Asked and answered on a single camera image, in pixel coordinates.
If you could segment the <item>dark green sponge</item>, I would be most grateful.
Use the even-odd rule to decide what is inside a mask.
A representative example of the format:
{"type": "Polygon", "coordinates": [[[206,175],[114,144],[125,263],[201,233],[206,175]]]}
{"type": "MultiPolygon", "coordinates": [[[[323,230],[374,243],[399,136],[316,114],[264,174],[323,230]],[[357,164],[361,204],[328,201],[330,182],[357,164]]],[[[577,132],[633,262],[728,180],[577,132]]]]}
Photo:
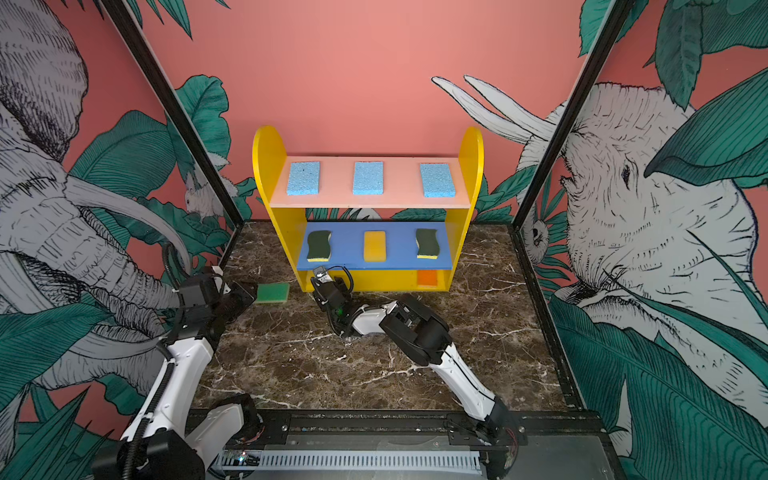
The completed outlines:
{"type": "Polygon", "coordinates": [[[436,229],[417,229],[416,244],[418,259],[436,260],[439,258],[441,250],[436,229]]]}
{"type": "Polygon", "coordinates": [[[308,262],[327,262],[331,258],[331,239],[330,230],[314,230],[307,236],[307,254],[308,262]]]}

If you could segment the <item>bright green sponge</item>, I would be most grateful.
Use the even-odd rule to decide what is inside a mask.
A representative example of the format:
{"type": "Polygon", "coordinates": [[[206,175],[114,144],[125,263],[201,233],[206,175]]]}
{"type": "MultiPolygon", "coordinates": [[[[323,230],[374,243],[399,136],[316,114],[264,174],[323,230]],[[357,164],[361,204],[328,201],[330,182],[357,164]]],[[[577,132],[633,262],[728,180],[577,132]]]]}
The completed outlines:
{"type": "Polygon", "coordinates": [[[285,303],[290,292],[289,283],[258,284],[256,288],[256,304],[285,303]]]}

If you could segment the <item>orange yellow sponge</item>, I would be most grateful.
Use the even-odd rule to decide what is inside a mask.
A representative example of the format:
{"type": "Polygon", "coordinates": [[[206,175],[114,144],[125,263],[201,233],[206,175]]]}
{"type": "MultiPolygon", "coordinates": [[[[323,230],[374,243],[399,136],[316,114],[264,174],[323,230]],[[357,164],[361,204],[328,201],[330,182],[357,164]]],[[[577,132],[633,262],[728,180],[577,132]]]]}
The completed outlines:
{"type": "Polygon", "coordinates": [[[436,288],[438,286],[438,273],[435,270],[419,270],[417,272],[417,286],[419,288],[436,288]]]}

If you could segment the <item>blue sponge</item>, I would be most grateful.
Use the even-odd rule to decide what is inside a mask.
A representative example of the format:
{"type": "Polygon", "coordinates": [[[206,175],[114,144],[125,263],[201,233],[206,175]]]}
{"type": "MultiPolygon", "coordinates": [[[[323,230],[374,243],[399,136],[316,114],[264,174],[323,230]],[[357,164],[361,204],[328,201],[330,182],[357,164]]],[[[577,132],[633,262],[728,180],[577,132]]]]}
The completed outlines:
{"type": "Polygon", "coordinates": [[[289,168],[286,194],[288,196],[317,195],[320,170],[319,161],[293,162],[289,168]]]}
{"type": "Polygon", "coordinates": [[[382,195],[384,191],[384,165],[380,161],[356,162],[354,165],[353,194],[359,196],[382,195]]]}
{"type": "Polygon", "coordinates": [[[422,163],[419,169],[425,198],[455,197],[456,188],[449,164],[422,163]]]}

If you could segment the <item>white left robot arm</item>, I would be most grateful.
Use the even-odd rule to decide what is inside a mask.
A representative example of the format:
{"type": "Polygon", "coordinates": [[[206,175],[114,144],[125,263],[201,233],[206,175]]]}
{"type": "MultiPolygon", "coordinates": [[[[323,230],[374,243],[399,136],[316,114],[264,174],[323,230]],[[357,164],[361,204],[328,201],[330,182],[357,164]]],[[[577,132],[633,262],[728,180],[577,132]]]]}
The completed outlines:
{"type": "Polygon", "coordinates": [[[256,300],[254,284],[226,284],[216,273],[185,279],[172,330],[156,344],[164,362],[150,393],[120,441],[92,460],[96,479],[202,479],[231,439],[251,440],[263,419],[251,397],[219,401],[186,429],[195,391],[227,325],[256,300]]]}

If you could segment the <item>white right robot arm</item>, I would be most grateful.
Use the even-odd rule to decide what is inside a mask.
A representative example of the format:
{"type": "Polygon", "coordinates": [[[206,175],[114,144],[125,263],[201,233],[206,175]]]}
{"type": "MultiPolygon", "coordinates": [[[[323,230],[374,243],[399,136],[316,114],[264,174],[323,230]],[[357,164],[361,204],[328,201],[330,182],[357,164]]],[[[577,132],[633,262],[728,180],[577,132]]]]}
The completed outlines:
{"type": "Polygon", "coordinates": [[[449,387],[471,429],[483,444],[523,441],[502,399],[485,387],[461,357],[448,324],[411,294],[379,307],[354,301],[352,282],[321,274],[311,279],[312,296],[341,338],[387,336],[415,365],[428,367],[449,387]]]}

